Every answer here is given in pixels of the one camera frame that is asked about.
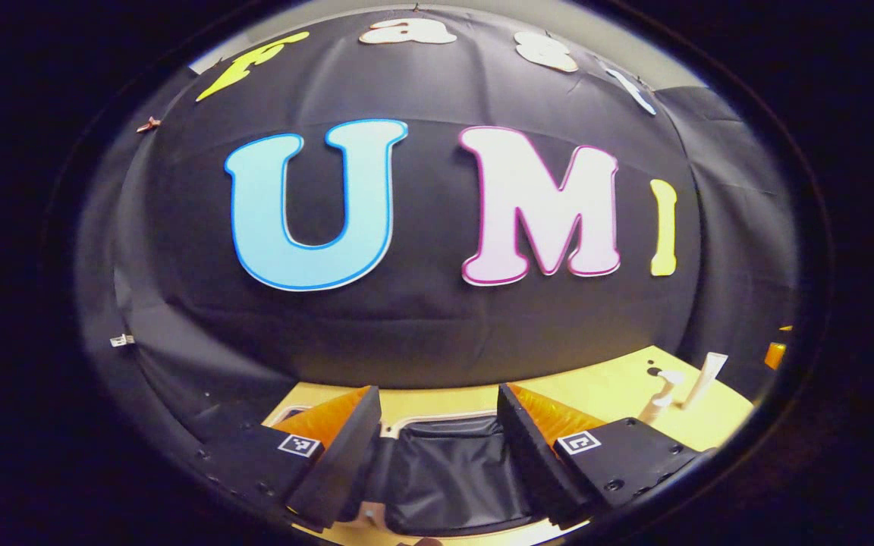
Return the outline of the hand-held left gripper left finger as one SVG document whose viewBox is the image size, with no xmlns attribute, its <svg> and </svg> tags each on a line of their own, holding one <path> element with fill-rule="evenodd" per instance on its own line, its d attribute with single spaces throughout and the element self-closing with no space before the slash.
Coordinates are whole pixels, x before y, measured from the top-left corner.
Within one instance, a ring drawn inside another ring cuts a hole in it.
<svg viewBox="0 0 874 546">
<path fill-rule="evenodd" d="M 234 422 L 195 450 L 194 469 L 260 519 L 321 532 L 342 515 L 381 417 L 378 387 L 365 386 L 271 426 Z"/>
</svg>

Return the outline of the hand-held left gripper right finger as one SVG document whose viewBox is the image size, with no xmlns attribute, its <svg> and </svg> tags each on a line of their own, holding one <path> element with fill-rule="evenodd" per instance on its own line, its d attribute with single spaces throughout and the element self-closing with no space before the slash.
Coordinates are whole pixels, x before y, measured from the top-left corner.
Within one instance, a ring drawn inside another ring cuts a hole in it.
<svg viewBox="0 0 874 546">
<path fill-rule="evenodd" d="M 563 529 L 641 505 L 705 459 L 640 419 L 603 422 L 514 383 L 498 386 L 497 418 L 531 504 Z"/>
</svg>

